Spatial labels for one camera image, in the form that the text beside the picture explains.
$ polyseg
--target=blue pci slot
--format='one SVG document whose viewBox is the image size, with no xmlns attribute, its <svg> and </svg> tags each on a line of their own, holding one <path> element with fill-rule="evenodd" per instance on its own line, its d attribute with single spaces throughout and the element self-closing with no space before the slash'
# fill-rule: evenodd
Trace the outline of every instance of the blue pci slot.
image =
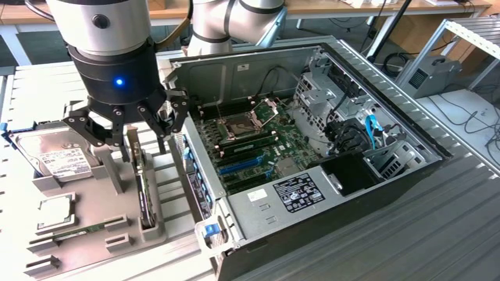
<svg viewBox="0 0 500 281">
<path fill-rule="evenodd" d="M 220 169 L 219 175 L 230 174 L 234 172 L 238 172 L 239 170 L 247 169 L 250 167 L 259 166 L 263 163 L 263 156 L 259 156 L 258 158 L 248 160 L 246 162 L 242 162 L 234 166 L 226 167 Z"/>
</svg>

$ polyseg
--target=warning label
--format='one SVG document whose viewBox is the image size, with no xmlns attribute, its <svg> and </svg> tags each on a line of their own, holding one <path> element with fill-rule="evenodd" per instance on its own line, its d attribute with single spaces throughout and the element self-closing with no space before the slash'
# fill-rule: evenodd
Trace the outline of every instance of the warning label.
<svg viewBox="0 0 500 281">
<path fill-rule="evenodd" d="M 91 172 L 91 166 L 80 148 L 40 154 L 40 161 L 56 178 Z"/>
<path fill-rule="evenodd" d="M 274 187 L 279 193 L 284 207 L 291 213 L 326 200 L 320 189 L 307 173 L 276 183 Z"/>
</svg>

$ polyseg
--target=hard drive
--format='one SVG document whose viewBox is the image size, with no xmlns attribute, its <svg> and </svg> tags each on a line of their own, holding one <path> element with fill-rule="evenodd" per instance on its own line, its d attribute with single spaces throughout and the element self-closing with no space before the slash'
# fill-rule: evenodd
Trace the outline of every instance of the hard drive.
<svg viewBox="0 0 500 281">
<path fill-rule="evenodd" d="M 92 176 L 91 168 L 102 165 L 90 142 L 63 122 L 12 133 L 11 140 L 40 175 L 54 175 L 60 182 Z"/>
</svg>

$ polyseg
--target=motherboard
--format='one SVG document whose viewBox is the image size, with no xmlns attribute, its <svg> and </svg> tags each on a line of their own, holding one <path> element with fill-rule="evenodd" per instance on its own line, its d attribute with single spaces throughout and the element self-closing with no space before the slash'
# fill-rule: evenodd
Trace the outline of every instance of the motherboard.
<svg viewBox="0 0 500 281">
<path fill-rule="evenodd" d="M 195 122 L 228 194 L 306 170 L 320 154 L 278 98 L 252 101 L 252 110 Z"/>
</svg>

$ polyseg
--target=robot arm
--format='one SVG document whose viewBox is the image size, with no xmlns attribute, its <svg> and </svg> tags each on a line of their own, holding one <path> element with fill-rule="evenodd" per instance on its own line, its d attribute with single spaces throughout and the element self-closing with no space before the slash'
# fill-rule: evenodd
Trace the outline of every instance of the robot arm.
<svg viewBox="0 0 500 281">
<path fill-rule="evenodd" d="M 164 152 L 164 137 L 183 127 L 188 97 L 182 90 L 166 91 L 160 82 L 156 51 L 171 39 L 155 43 L 151 38 L 147 0 L 47 0 L 47 4 L 88 90 L 87 106 L 74 109 L 64 122 L 94 146 L 120 148 L 128 161 L 123 128 L 146 121 Z M 230 52 L 231 36 L 271 46 L 286 7 L 283 0 L 196 0 L 176 34 L 191 15 L 192 56 Z M 163 118 L 159 110 L 167 100 L 174 111 Z M 111 129 L 94 122 L 91 111 L 112 121 Z"/>
</svg>

